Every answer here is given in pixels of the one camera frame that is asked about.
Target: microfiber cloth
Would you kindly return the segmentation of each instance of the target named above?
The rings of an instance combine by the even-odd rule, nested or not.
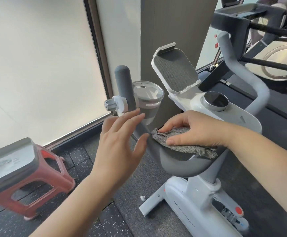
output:
[[[165,132],[165,133],[159,133],[157,128],[155,128],[151,134],[152,138],[155,139],[158,143],[161,145],[168,147],[172,150],[183,152],[183,153],[192,153],[192,154],[199,154],[200,156],[205,156],[209,159],[213,159],[217,157],[217,153],[215,150],[217,148],[215,147],[204,147],[204,146],[197,146],[197,145],[185,145],[185,146],[168,146],[166,144],[166,140],[173,136],[173,135],[179,135],[182,133],[185,133],[189,131],[190,128],[183,127],[183,128],[173,128],[172,130]]]

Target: clear plastic cup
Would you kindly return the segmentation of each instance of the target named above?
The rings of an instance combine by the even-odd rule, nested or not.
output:
[[[135,81],[132,86],[134,94],[138,96],[141,113],[146,114],[142,122],[149,125],[158,112],[164,90],[157,84],[145,80]]]

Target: finger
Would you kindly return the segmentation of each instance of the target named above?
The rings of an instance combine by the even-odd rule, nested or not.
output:
[[[123,126],[123,124],[129,120],[130,118],[138,115],[140,113],[140,109],[136,109],[134,111],[130,111],[125,113],[124,115],[118,117],[118,119],[114,122],[114,124],[112,125],[112,127],[110,128],[110,131],[112,132],[117,132],[119,131],[119,129]]]
[[[191,131],[180,135],[173,135],[166,140],[168,146],[195,145],[195,134]]]
[[[147,148],[147,139],[149,138],[149,134],[143,134],[137,141],[137,144],[133,151],[133,158],[138,162],[138,164],[141,161],[141,158],[143,157],[144,153],[146,152]]]
[[[111,116],[104,120],[104,123],[102,125],[102,132],[101,134],[105,134],[107,131],[110,130],[114,122],[117,120],[118,116]]]
[[[162,128],[158,130],[160,133],[164,133],[173,129],[173,127],[189,126],[188,118],[185,113],[177,114],[170,118]]]
[[[118,132],[121,133],[121,136],[129,138],[134,132],[136,126],[144,119],[144,117],[145,113],[141,113],[140,115],[130,118],[123,124]]]

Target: red dot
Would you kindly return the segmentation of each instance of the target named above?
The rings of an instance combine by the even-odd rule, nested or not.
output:
[[[236,212],[241,215],[243,213],[242,209],[240,207],[236,207]]]

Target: black round screen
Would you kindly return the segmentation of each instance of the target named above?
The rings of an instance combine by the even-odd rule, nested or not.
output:
[[[226,107],[229,104],[228,99],[223,94],[216,91],[206,92],[204,98],[207,103],[216,107]]]

